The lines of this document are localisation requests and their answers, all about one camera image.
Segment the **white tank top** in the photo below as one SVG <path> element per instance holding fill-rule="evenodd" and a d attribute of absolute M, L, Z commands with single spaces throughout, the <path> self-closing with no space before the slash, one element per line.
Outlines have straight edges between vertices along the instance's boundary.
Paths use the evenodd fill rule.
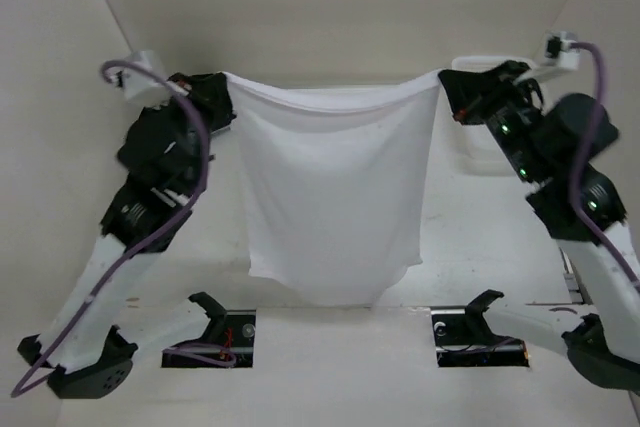
<path fill-rule="evenodd" d="M 232 74 L 254 277 L 321 306 L 366 305 L 421 263 L 435 72 L 356 92 Z"/>

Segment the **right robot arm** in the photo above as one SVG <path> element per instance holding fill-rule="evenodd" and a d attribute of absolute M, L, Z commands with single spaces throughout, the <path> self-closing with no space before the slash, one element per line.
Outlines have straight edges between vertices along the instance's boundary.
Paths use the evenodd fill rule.
<path fill-rule="evenodd" d="M 570 179 L 591 116 L 595 157 L 618 138 L 604 108 L 584 93 L 569 93 L 549 110 L 529 66 L 507 61 L 485 72 L 444 69 L 438 79 L 453 119 L 483 125 L 518 178 L 536 185 L 526 200 L 576 268 L 591 302 L 586 306 L 517 304 L 486 290 L 465 307 L 464 331 L 491 345 L 515 338 L 568 359 L 590 383 L 610 390 L 639 390 L 639 262 L 626 210 L 604 174 L 585 165 L 579 176 L 580 218 L 570 202 Z"/>

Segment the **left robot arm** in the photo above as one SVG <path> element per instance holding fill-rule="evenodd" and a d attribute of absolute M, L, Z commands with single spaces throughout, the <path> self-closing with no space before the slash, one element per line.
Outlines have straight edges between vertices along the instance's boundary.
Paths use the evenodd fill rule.
<path fill-rule="evenodd" d="M 191 294 L 167 317 L 142 327 L 115 320 L 134 284 L 168 249 L 206 189 L 213 135 L 235 118 L 222 73 L 176 73 L 161 84 L 165 101 L 142 108 L 116 154 L 126 170 L 99 223 L 90 259 L 51 326 L 23 338 L 30 370 L 12 394 L 37 386 L 34 373 L 61 400 L 113 392 L 142 354 L 193 357 L 197 344 L 224 334 L 226 309 L 205 292 Z"/>

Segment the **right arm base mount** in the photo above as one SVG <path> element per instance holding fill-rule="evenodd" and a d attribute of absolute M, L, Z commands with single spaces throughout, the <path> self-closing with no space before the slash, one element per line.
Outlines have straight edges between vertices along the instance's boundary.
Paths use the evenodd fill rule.
<path fill-rule="evenodd" d="M 489 289 L 464 306 L 431 309 L 436 362 L 441 368 L 529 367 L 525 343 L 490 331 L 484 313 L 502 292 Z"/>

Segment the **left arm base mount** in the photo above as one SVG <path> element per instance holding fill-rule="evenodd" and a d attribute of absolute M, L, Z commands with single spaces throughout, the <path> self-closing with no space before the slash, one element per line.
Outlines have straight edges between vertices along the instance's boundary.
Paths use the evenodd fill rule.
<path fill-rule="evenodd" d="M 256 339 L 255 310 L 227 310 L 210 295 L 192 294 L 189 301 L 208 318 L 203 333 L 162 353 L 165 369 L 252 368 Z"/>

